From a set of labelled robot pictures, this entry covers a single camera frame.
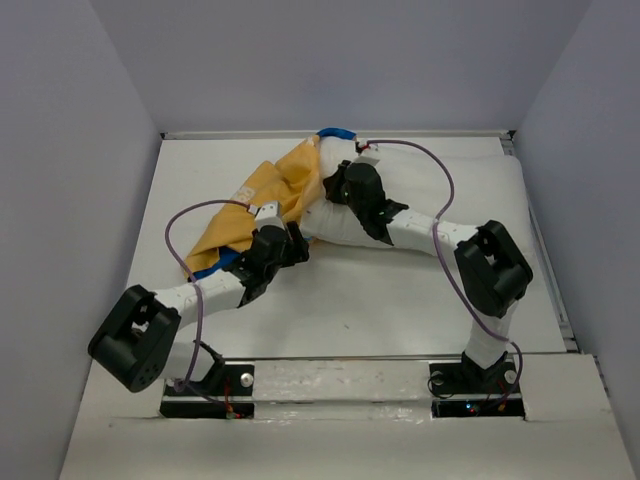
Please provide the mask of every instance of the white robot link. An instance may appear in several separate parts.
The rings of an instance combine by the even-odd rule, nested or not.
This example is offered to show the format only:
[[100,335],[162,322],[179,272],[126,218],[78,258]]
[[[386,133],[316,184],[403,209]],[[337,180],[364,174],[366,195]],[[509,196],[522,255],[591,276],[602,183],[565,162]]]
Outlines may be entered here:
[[[476,321],[462,353],[462,379],[476,391],[504,373],[509,325],[517,301],[533,278],[530,266],[505,227],[494,220],[482,226],[437,221],[408,205],[386,197],[376,160],[362,154],[343,161],[324,179],[323,202],[340,206],[333,212],[340,222],[357,222],[363,246],[411,249],[436,255],[433,234],[453,250],[464,296]],[[278,270],[309,258],[305,236],[332,241],[331,234],[302,221],[283,224],[277,203],[263,205],[255,215],[251,247],[230,265],[198,280],[207,315],[242,308],[261,296]],[[345,243],[336,239],[336,243]],[[191,283],[164,290],[128,288],[89,344],[89,354],[131,392],[139,392],[157,378],[184,376],[194,345],[175,342],[179,329],[198,318],[196,289]],[[198,391],[221,381],[224,359],[208,345],[192,368]]]

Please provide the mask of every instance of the cable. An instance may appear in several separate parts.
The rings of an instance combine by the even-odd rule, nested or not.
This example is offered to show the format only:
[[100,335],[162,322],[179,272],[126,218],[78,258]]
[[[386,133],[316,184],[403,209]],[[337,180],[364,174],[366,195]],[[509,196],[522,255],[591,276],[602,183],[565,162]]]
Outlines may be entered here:
[[420,150],[421,152],[423,152],[423,153],[427,154],[428,156],[430,156],[440,166],[440,168],[444,172],[445,176],[447,177],[447,181],[449,182],[449,199],[444,204],[444,206],[440,209],[440,211],[438,213],[436,213],[436,216],[434,217],[433,225],[431,227],[431,235],[433,236],[433,245],[435,246],[436,256],[438,257],[438,261],[440,262],[440,265],[442,266],[442,270],[444,271],[444,274],[446,275],[447,279],[449,280],[449,283],[451,284],[451,287],[453,287],[453,290],[456,292],[456,294],[458,295],[458,297],[460,298],[460,300],[462,301],[462,303],[464,304],[466,309],[469,311],[469,314],[471,315],[473,320],[478,324],[478,326],[482,329],[482,331],[484,333],[486,333],[487,335],[489,335],[492,338],[495,338],[496,340],[511,344],[511,346],[513,346],[513,348],[516,351],[516,354],[518,356],[518,370],[517,370],[516,378],[515,378],[515,381],[513,382],[513,385],[511,385],[511,388],[509,389],[509,391],[507,391],[502,397],[500,397],[500,399],[498,399],[496,402],[492,403],[491,405],[489,405],[486,408],[490,409],[490,408],[493,408],[493,407],[495,407],[497,405],[500,405],[502,402],[506,401],[509,398],[509,396],[512,393],[514,393],[516,391],[516,389],[518,388],[518,384],[520,383],[520,377],[522,376],[522,368],[523,368],[523,365],[524,365],[524,359],[523,359],[523,356],[522,356],[522,350],[520,350],[520,347],[514,341],[510,340],[507,337],[503,337],[502,335],[499,335],[499,334],[493,332],[482,321],[482,319],[476,313],[476,311],[473,308],[473,306],[469,303],[469,300],[467,300],[467,296],[462,292],[462,290],[458,286],[458,282],[456,282],[455,278],[453,277],[453,274],[451,273],[451,270],[449,269],[449,266],[447,265],[447,262],[446,262],[446,260],[444,258],[443,253],[442,253],[442,246],[440,245],[440,238],[438,237],[438,223],[440,222],[440,218],[442,217],[442,215],[444,215],[444,213],[449,209],[449,207],[453,203],[453,199],[455,197],[456,189],[455,189],[455,184],[453,183],[453,177],[451,176],[451,172],[449,172],[449,169],[445,166],[445,164],[442,162],[442,160],[440,160],[434,153],[432,153],[430,150],[428,150],[427,148],[423,147],[422,145],[418,145],[417,143],[410,142],[408,140],[386,140],[386,139],[377,139],[377,140],[369,140],[369,141],[367,141],[367,146],[368,145],[381,145],[381,144],[405,145],[405,146],[408,146],[408,147],[416,148],[416,149]]
[[164,241],[169,249],[169,253],[171,256],[178,262],[182,270],[184,270],[191,281],[193,288],[196,290],[196,300],[197,300],[197,328],[196,328],[196,338],[194,340],[193,354],[191,355],[191,362],[189,363],[189,368],[187,369],[187,374],[184,376],[182,380],[176,380],[174,382],[173,389],[176,392],[182,392],[189,385],[191,381],[191,375],[193,375],[193,370],[196,367],[196,361],[198,360],[198,352],[200,351],[200,344],[202,343],[202,327],[204,323],[204,299],[202,297],[202,290],[198,286],[197,279],[191,269],[187,266],[186,262],[182,260],[182,257],[176,252],[176,249],[173,248],[173,244],[171,243],[170,233],[171,227],[173,224],[182,217],[184,214],[189,213],[193,210],[196,210],[201,207],[206,207],[208,205],[219,205],[219,204],[228,204],[228,205],[238,205],[240,207],[244,207],[249,210],[249,205],[246,203],[238,202],[236,200],[208,200],[206,202],[196,203],[195,205],[191,205],[183,210],[180,210],[176,213],[171,219],[167,222],[167,226],[164,229]]

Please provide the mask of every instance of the purple cable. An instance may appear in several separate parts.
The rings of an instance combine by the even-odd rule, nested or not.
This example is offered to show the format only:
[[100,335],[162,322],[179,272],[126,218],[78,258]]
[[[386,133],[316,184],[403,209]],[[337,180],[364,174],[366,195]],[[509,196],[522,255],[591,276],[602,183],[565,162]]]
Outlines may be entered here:
[[453,287],[453,290],[456,292],[456,294],[458,295],[458,297],[460,298],[460,300],[462,301],[466,309],[471,314],[471,317],[482,329],[482,331],[487,335],[489,335],[490,337],[495,338],[496,340],[510,343],[515,349],[516,354],[518,356],[518,371],[516,373],[515,381],[511,385],[511,388],[502,397],[500,397],[497,401],[495,401],[488,407],[485,407],[486,409],[493,408],[497,405],[500,405],[502,402],[504,402],[507,398],[509,398],[509,395],[514,393],[518,388],[518,384],[520,383],[520,377],[522,376],[522,367],[524,365],[523,364],[524,359],[522,356],[522,350],[520,350],[520,347],[514,341],[509,340],[509,338],[503,337],[502,335],[499,335],[493,332],[489,327],[487,327],[487,325],[478,316],[473,306],[469,303],[469,300],[467,300],[467,296],[462,292],[462,290],[458,286],[458,282],[456,282],[456,279],[453,277],[453,274],[451,273],[451,270],[449,269],[449,266],[447,265],[447,262],[444,259],[444,255],[442,254],[442,246],[440,245],[440,238],[438,237],[438,223],[440,222],[440,218],[442,217],[442,215],[444,215],[444,213],[449,209],[449,207],[453,203],[453,199],[455,197],[456,188],[453,183],[453,177],[451,176],[451,172],[449,172],[449,169],[445,166],[444,163],[442,163],[442,160],[440,160],[434,153],[432,153],[430,150],[426,149],[422,145],[418,145],[417,143],[410,142],[408,140],[379,139],[379,140],[367,141],[367,145],[379,145],[379,144],[385,144],[385,143],[390,145],[406,145],[408,147],[417,148],[421,152],[429,155],[440,166],[445,176],[447,177],[447,181],[449,182],[449,199],[447,200],[447,203],[445,203],[444,206],[440,209],[440,211],[436,213],[436,216],[434,217],[433,225],[431,227],[431,236],[433,237],[433,245],[435,246],[435,249],[436,249],[436,256],[438,257],[438,261],[442,266],[442,270],[444,271],[444,274],[449,280],[449,283]]
[[167,222],[167,226],[164,229],[164,241],[167,244],[167,248],[169,249],[171,256],[176,260],[176,262],[178,262],[180,267],[182,267],[182,270],[184,270],[187,273],[187,276],[189,277],[189,280],[191,280],[191,283],[193,284],[193,288],[196,291],[196,299],[197,299],[197,328],[196,328],[196,338],[194,340],[193,355],[191,356],[191,362],[189,363],[187,374],[184,376],[182,380],[175,381],[173,388],[176,392],[182,392],[189,385],[189,382],[191,381],[191,375],[193,375],[193,370],[196,367],[196,361],[198,360],[198,353],[200,351],[200,343],[202,342],[202,326],[204,323],[204,299],[202,297],[202,290],[197,284],[197,279],[195,275],[193,274],[191,269],[187,266],[186,262],[182,260],[178,252],[176,252],[176,249],[173,248],[169,234],[171,233],[171,227],[176,222],[176,220],[182,217],[185,213],[189,213],[193,210],[196,210],[197,208],[206,207],[208,205],[219,205],[219,204],[238,205],[240,207],[244,207],[247,210],[249,210],[249,205],[247,205],[246,203],[238,202],[236,200],[208,200],[206,202],[196,203],[195,205],[191,205],[190,207],[180,210],[173,217],[171,217],[171,220]]

